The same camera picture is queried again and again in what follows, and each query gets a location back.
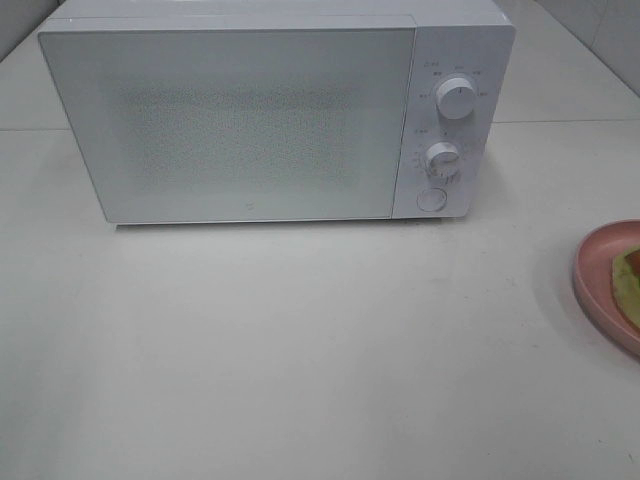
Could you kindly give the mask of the white microwave door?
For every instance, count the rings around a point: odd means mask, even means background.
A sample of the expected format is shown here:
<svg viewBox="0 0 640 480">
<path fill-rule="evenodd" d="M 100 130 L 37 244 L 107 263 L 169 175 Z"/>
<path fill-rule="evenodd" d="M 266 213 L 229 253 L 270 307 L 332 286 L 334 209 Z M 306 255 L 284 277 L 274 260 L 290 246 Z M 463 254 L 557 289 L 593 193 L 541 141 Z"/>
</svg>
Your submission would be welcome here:
<svg viewBox="0 0 640 480">
<path fill-rule="evenodd" d="M 114 224 L 391 215 L 410 29 L 44 33 Z"/>
</svg>

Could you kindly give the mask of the white microwave oven body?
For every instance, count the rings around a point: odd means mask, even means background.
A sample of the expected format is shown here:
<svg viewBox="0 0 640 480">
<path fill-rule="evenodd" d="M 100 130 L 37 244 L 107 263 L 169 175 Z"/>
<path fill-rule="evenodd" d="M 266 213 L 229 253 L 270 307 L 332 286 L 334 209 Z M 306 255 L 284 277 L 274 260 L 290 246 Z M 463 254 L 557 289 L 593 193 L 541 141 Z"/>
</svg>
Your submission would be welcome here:
<svg viewBox="0 0 640 480">
<path fill-rule="evenodd" d="M 491 1 L 67 1 L 44 22 L 38 41 L 43 54 L 44 33 L 356 29 L 410 29 L 414 44 L 391 215 L 338 220 L 464 216 L 515 38 L 514 26 Z M 448 120 L 438 112 L 435 88 L 457 74 L 474 81 L 478 96 L 470 115 Z M 445 179 L 426 170 L 425 152 L 438 142 L 452 143 L 460 153 L 458 172 Z M 427 188 L 446 191 L 442 210 L 417 207 L 417 195 Z"/>
</svg>

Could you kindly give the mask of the lower white timer knob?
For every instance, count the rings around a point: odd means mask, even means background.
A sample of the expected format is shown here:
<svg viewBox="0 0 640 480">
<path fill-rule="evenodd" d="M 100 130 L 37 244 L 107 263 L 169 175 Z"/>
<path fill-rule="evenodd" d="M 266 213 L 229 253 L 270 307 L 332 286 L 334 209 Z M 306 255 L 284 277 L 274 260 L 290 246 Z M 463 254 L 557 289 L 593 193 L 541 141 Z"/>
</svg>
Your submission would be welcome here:
<svg viewBox="0 0 640 480">
<path fill-rule="evenodd" d="M 425 152 L 427 173 L 437 179 L 445 179 L 455 175 L 459 170 L 460 153 L 458 148 L 449 142 L 438 142 Z"/>
</svg>

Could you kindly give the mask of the pink plate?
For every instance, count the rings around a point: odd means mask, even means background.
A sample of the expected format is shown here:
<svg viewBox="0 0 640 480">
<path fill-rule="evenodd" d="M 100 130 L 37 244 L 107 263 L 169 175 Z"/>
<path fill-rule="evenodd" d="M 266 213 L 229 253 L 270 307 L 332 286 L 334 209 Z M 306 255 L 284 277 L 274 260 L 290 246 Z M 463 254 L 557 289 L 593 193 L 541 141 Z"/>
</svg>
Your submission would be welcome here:
<svg viewBox="0 0 640 480">
<path fill-rule="evenodd" d="M 614 344 L 639 358 L 639 327 L 620 311 L 612 280 L 616 256 L 639 245 L 639 220 L 621 220 L 592 230 L 576 249 L 573 290 L 591 323 Z"/>
</svg>

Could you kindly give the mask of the sandwich with tomato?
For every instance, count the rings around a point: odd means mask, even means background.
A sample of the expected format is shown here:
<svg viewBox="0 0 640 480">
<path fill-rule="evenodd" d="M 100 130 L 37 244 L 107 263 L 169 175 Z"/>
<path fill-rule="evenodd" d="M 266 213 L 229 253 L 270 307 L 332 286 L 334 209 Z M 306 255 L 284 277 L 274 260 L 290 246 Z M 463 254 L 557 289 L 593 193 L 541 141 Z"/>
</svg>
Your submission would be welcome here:
<svg viewBox="0 0 640 480">
<path fill-rule="evenodd" d="M 616 305 L 632 325 L 639 327 L 639 247 L 631 247 L 616 255 L 611 267 Z"/>
</svg>

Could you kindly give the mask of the upper white power knob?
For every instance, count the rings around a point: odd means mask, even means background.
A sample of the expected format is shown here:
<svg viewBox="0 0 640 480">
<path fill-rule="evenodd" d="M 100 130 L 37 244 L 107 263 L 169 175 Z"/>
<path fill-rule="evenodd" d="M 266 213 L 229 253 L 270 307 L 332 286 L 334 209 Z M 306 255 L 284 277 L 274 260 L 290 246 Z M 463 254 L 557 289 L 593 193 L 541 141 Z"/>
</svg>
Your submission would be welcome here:
<svg viewBox="0 0 640 480">
<path fill-rule="evenodd" d="M 474 81 L 462 74 L 445 78 L 435 88 L 438 112 L 448 120 L 460 120 L 470 115 L 477 96 Z"/>
</svg>

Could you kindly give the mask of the round white door button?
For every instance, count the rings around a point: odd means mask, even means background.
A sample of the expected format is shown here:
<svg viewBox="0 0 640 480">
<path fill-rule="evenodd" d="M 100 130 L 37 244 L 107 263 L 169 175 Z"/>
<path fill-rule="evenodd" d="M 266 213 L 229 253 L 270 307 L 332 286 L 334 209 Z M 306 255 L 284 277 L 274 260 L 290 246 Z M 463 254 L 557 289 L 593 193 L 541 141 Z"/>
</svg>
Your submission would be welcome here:
<svg viewBox="0 0 640 480">
<path fill-rule="evenodd" d="M 422 190 L 416 198 L 417 207 L 423 212 L 438 212 L 447 203 L 447 193 L 441 188 Z"/>
</svg>

